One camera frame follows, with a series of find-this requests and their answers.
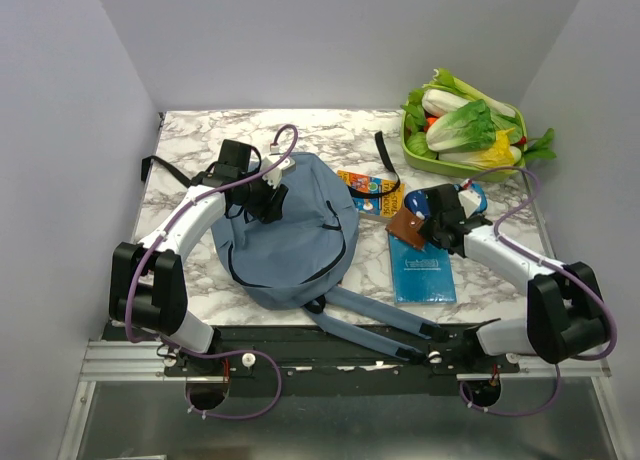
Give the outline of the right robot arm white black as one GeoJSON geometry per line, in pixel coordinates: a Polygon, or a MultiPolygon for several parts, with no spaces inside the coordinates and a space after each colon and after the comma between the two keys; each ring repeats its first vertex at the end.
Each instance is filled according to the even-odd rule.
{"type": "Polygon", "coordinates": [[[498,355],[537,356],[549,364],[572,358],[594,361],[617,343],[617,326],[604,303],[594,270],[541,256],[500,234],[478,211],[470,188],[443,184],[426,189],[425,240],[452,255],[491,269],[526,297],[525,316],[474,327],[460,359],[480,372],[498,355]]]}

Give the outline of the blue student backpack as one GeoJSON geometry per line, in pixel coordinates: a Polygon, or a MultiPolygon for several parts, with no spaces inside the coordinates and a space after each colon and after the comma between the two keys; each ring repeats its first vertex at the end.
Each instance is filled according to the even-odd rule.
{"type": "Polygon", "coordinates": [[[359,214],[344,181],[318,156],[288,150],[295,169],[279,221],[263,224],[238,206],[209,230],[232,279],[268,310],[299,308],[324,332],[412,364],[420,350],[331,317],[335,305],[418,337],[444,342],[438,324],[341,287],[359,234],[359,214]]]}

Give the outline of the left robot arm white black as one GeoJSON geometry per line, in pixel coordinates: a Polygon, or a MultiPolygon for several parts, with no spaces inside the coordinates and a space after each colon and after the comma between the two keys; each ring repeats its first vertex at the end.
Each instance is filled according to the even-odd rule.
{"type": "Polygon", "coordinates": [[[232,206],[261,222],[279,219],[288,192],[282,178],[294,166],[289,153],[260,153],[232,140],[192,178],[165,166],[185,186],[185,197],[152,233],[136,244],[119,244],[112,257],[109,316],[124,323],[129,339],[137,329],[161,335],[188,350],[187,362],[197,373],[209,375],[220,367],[215,328],[188,309],[183,263],[232,206]]]}

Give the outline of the brown leather wallet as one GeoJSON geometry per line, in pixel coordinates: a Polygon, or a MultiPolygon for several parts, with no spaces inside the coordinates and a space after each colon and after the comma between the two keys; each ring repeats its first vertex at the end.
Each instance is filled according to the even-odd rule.
{"type": "Polygon", "coordinates": [[[422,250],[427,243],[420,233],[425,220],[412,213],[406,206],[402,206],[386,226],[386,231],[415,250],[422,250]]]}

